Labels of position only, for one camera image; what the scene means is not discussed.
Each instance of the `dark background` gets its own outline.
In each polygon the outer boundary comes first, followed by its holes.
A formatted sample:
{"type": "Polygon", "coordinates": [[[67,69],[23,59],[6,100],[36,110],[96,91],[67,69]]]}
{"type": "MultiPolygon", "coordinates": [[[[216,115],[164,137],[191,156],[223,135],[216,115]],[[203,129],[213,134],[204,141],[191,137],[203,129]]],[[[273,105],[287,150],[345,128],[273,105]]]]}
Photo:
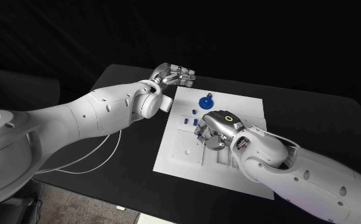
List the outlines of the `dark background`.
{"type": "Polygon", "coordinates": [[[60,103],[109,64],[359,99],[354,0],[0,0],[0,68],[56,78],[60,103]]]}

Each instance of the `white pegboard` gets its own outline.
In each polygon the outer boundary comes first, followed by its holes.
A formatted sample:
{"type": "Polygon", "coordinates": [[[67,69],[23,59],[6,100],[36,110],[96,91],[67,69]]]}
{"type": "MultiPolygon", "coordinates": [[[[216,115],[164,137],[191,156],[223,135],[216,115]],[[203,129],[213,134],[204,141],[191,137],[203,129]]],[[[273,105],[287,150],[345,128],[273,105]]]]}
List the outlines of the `white pegboard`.
{"type": "Polygon", "coordinates": [[[252,182],[241,174],[229,148],[216,152],[198,144],[193,133],[195,129],[193,121],[200,120],[210,111],[218,110],[230,111],[246,127],[254,124],[266,130],[262,99],[178,87],[154,171],[275,199],[273,191],[263,184],[252,182]],[[208,93],[214,106],[210,110],[204,110],[198,106],[198,101],[208,93]]]}

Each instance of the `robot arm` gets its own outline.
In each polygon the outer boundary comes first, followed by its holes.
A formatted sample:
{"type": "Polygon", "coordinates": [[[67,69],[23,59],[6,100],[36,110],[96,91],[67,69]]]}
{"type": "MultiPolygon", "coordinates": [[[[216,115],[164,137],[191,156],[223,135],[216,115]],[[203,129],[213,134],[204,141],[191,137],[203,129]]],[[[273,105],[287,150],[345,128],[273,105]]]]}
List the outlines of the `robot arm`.
{"type": "Polygon", "coordinates": [[[161,64],[148,80],[99,88],[73,102],[36,111],[0,110],[0,202],[21,188],[50,155],[80,139],[106,136],[168,112],[167,85],[191,87],[194,71],[161,64]]]}
{"type": "Polygon", "coordinates": [[[210,150],[229,146],[243,175],[331,223],[361,223],[361,175],[227,111],[203,116],[194,134],[210,150]]]}

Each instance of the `small blue piece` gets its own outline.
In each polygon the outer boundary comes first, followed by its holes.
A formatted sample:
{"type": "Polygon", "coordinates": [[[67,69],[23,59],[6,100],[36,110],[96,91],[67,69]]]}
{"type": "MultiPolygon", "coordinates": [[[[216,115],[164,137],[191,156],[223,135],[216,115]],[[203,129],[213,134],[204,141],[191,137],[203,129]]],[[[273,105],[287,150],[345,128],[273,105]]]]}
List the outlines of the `small blue piece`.
{"type": "Polygon", "coordinates": [[[213,100],[211,100],[211,94],[207,94],[207,97],[203,97],[200,99],[200,107],[203,109],[210,109],[213,107],[213,100]]]}

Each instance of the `black table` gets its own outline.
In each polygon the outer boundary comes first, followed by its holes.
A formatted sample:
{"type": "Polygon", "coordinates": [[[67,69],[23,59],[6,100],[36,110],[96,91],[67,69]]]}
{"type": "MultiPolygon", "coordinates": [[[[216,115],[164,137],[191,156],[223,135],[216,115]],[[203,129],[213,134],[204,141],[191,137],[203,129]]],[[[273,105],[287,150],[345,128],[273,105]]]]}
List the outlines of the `black table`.
{"type": "MultiPolygon", "coordinates": [[[[152,70],[111,65],[92,89],[147,79],[152,70]]],[[[164,92],[174,98],[175,86],[164,92]]],[[[267,130],[361,172],[361,107],[344,97],[197,77],[194,88],[263,99],[267,130]]],[[[86,174],[50,172],[34,180],[181,224],[325,223],[275,196],[275,201],[152,171],[168,114],[135,122],[124,131],[108,163],[86,174]]],[[[53,168],[82,157],[103,137],[77,141],[46,162],[53,168]]],[[[118,133],[69,171],[86,171],[108,158],[118,133]]]]}

